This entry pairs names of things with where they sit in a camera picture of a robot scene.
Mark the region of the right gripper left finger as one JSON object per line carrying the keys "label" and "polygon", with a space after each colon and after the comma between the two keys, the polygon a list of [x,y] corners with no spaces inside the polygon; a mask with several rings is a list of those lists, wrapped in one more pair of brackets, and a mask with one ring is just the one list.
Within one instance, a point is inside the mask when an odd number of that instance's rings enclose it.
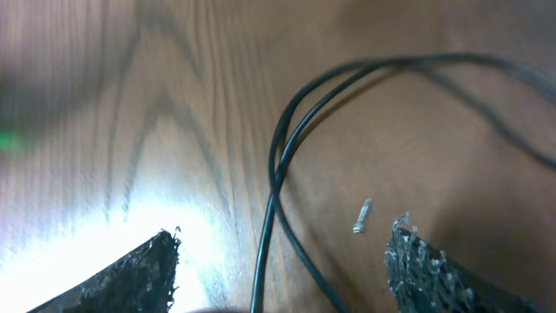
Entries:
{"label": "right gripper left finger", "polygon": [[181,241],[166,230],[30,313],[167,313]]}

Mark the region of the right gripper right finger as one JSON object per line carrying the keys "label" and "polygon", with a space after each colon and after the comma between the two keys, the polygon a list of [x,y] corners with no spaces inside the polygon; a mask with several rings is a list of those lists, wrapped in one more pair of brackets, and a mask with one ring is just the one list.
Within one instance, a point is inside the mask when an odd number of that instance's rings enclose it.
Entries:
{"label": "right gripper right finger", "polygon": [[409,213],[393,223],[385,265],[399,312],[540,312],[530,300],[489,283],[419,238]]}

